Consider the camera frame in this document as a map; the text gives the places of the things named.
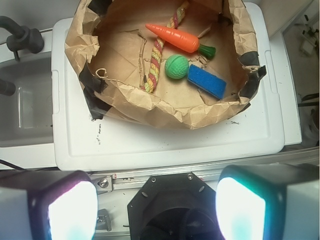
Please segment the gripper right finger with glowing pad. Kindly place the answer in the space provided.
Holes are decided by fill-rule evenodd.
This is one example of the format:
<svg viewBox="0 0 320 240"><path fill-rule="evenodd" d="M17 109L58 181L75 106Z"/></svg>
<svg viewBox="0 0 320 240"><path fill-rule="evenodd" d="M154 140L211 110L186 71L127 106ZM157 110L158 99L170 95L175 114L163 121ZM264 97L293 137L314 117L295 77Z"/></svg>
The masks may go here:
<svg viewBox="0 0 320 240"><path fill-rule="evenodd" d="M216 187L215 209L226 240L318 240L320 168L228 165Z"/></svg>

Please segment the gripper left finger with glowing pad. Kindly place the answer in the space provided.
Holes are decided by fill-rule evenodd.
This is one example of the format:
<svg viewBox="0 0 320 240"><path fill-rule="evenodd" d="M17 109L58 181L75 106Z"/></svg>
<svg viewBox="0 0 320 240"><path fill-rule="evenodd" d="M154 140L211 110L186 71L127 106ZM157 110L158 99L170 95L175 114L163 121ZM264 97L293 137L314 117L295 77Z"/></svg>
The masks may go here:
<svg viewBox="0 0 320 240"><path fill-rule="evenodd" d="M91 240L98 195L81 170L2 170L2 240Z"/></svg>

